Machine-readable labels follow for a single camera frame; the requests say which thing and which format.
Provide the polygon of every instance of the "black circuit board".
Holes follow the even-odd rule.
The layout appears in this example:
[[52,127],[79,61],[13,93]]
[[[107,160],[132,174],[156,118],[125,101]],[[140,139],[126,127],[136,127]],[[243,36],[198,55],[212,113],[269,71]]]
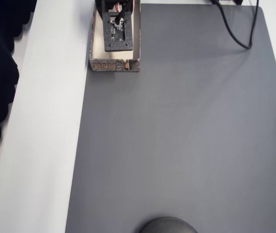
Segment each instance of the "black circuit board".
[[119,25],[114,22],[111,23],[112,41],[125,41],[125,29],[124,21],[121,21]]

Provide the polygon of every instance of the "white table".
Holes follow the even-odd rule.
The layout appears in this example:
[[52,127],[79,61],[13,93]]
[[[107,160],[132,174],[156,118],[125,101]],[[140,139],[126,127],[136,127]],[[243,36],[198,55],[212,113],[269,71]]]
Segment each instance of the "white table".
[[[276,1],[260,5],[276,57]],[[92,10],[86,0],[37,2],[3,140],[0,232],[65,232]]]

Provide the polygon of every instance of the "black cable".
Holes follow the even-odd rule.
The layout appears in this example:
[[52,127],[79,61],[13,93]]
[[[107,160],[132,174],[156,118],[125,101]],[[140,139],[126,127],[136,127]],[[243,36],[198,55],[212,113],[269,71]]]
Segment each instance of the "black cable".
[[128,11],[132,5],[133,0],[128,0],[126,5],[122,8],[122,11],[116,16],[115,23],[118,25],[120,23],[120,19],[124,17],[126,11]]
[[226,20],[226,17],[225,17],[225,14],[224,14],[224,10],[223,10],[223,7],[222,5],[220,4],[219,0],[211,0],[213,4],[215,4],[220,12],[221,12],[221,15],[223,17],[223,20],[224,20],[224,23],[225,23],[225,26],[228,30],[228,33],[230,34],[230,36],[234,39],[234,41],[236,41],[236,43],[238,45],[240,45],[241,47],[245,48],[246,50],[249,50],[250,48],[252,48],[252,45],[253,45],[253,34],[254,34],[254,28],[255,28],[255,25],[256,25],[256,19],[257,19],[257,16],[258,16],[258,9],[259,9],[259,0],[257,0],[257,3],[256,3],[256,9],[255,9],[255,14],[254,14],[254,19],[253,19],[253,23],[252,23],[252,28],[251,28],[251,35],[250,35],[250,41],[249,41],[249,45],[245,45],[243,44],[242,42],[240,42],[240,40],[238,40],[235,35],[233,34],[233,32],[231,31],[228,23],[227,23],[227,20]]

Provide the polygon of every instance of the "gray table surface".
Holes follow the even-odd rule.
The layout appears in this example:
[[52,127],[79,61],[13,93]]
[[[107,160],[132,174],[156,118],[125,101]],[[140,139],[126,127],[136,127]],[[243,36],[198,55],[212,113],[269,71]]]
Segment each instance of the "gray table surface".
[[[208,5],[142,5],[141,71],[87,72],[67,233],[276,232],[276,62]],[[248,42],[251,7],[225,7]]]

